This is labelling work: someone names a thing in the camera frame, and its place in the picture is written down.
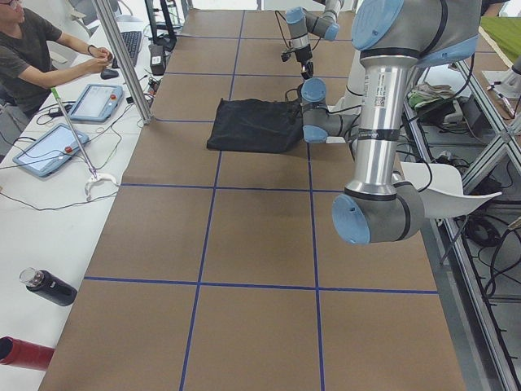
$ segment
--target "red cylinder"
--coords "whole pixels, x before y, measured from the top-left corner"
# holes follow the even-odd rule
[[[0,338],[0,364],[45,371],[54,349],[10,336]]]

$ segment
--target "white device with blue frame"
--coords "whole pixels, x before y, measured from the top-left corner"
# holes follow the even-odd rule
[[[123,98],[121,86],[89,84],[69,112],[71,121],[104,122]]]
[[[89,141],[89,136],[77,131],[81,143]],[[37,177],[44,178],[66,163],[80,148],[65,124],[58,124],[38,140],[13,158],[20,168]]]

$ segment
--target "person's arm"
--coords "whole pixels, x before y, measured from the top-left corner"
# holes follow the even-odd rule
[[[107,58],[89,59],[67,69],[42,72],[29,65],[18,77],[42,88],[51,88],[91,73],[100,73],[109,65]]]
[[[498,16],[499,11],[501,11],[501,9],[503,7],[503,4],[504,4],[503,2],[491,4],[490,6],[488,6],[488,9],[485,11],[483,16]]]
[[[56,40],[60,45],[64,45],[77,51],[78,53],[82,53],[83,55],[92,55],[97,59],[101,59],[107,57],[107,59],[112,59],[112,53],[105,47],[95,47],[89,45],[88,43],[82,41],[79,38],[76,38],[67,33],[62,33],[59,38]]]

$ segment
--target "black thermos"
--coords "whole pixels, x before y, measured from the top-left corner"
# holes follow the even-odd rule
[[[30,292],[61,306],[71,305],[77,290],[47,270],[35,270],[29,267],[20,273],[20,281]]]

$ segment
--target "white table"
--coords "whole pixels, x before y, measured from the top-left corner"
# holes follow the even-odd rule
[[[119,24],[121,31],[143,30],[144,26],[144,23],[135,22]],[[107,46],[107,39],[101,27],[90,39],[90,43]],[[147,46],[145,37],[135,67],[139,79],[147,75],[145,69],[150,71]],[[79,55],[75,64],[86,59],[88,56]],[[142,80],[143,88],[147,81],[148,77]],[[63,101],[75,100],[88,84],[105,83],[123,85],[127,97],[129,92],[124,82],[121,72],[118,78],[106,81],[96,74],[59,86],[57,90]],[[52,103],[55,103],[55,100],[51,96],[43,106]],[[105,124],[81,124],[77,125],[77,129],[92,139],[101,127],[112,123],[126,107],[127,103],[123,100]],[[23,136],[38,138],[53,125],[65,123],[60,117],[48,125],[38,125],[36,117],[38,115],[27,126]],[[142,121],[138,110],[132,107],[115,124],[122,140],[116,154],[99,172],[112,174],[118,183],[120,182],[141,128]],[[109,130],[85,146],[94,166],[100,166],[105,162],[118,139],[118,136]],[[28,144],[18,142],[16,145],[26,147]],[[18,151],[13,147],[0,164],[0,168],[14,165],[12,158]],[[3,187],[3,193],[13,198],[38,208],[55,208],[85,201],[84,185],[89,177],[87,165],[75,157],[58,172],[45,179],[36,178],[21,168],[0,169],[0,186]],[[92,198],[110,195],[116,190],[111,182],[103,181],[92,188]],[[0,337],[12,336],[39,345],[56,346],[71,306],[60,307],[27,291],[19,282],[18,276],[26,267],[45,269],[79,288],[113,200],[112,197],[60,211],[39,212],[0,196],[0,215],[3,221],[0,228]],[[44,373],[1,365],[0,389],[37,390]]]

